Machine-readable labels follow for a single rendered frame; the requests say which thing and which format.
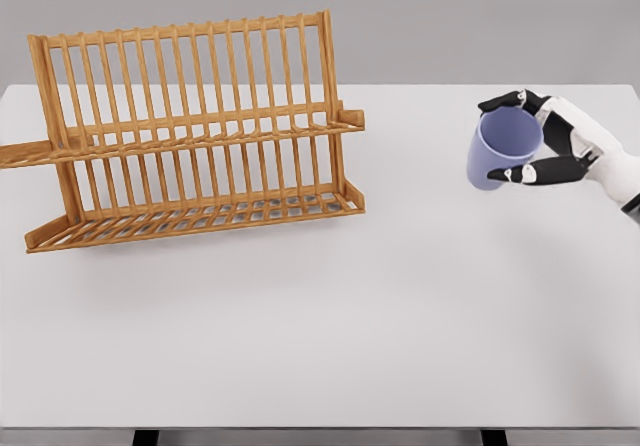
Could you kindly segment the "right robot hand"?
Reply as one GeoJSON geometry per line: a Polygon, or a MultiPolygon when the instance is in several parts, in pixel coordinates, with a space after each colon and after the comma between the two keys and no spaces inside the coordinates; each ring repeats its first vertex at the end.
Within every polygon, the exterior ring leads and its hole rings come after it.
{"type": "Polygon", "coordinates": [[[494,169],[487,178],[527,185],[554,185],[582,180],[600,158],[622,150],[622,144],[600,123],[570,101],[557,96],[541,97],[523,89],[478,104],[484,112],[502,106],[519,108],[541,126],[544,143],[556,153],[505,169],[494,169]]]}

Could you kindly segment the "lavender blue plastic cup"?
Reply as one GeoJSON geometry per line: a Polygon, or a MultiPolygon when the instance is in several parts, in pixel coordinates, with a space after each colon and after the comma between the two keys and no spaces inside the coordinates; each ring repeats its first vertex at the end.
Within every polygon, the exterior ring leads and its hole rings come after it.
{"type": "Polygon", "coordinates": [[[483,113],[469,148],[467,178],[477,189],[498,189],[502,183],[489,179],[488,172],[528,162],[542,143],[542,126],[528,112],[499,107],[483,113]]]}

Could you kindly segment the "wooden dish rack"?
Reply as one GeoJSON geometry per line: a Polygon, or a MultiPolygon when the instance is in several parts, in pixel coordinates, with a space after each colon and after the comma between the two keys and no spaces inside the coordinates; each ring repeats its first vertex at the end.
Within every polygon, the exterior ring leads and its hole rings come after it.
{"type": "Polygon", "coordinates": [[[331,16],[28,39],[45,139],[0,170],[55,169],[63,214],[30,253],[361,214],[342,138],[331,16]]]}

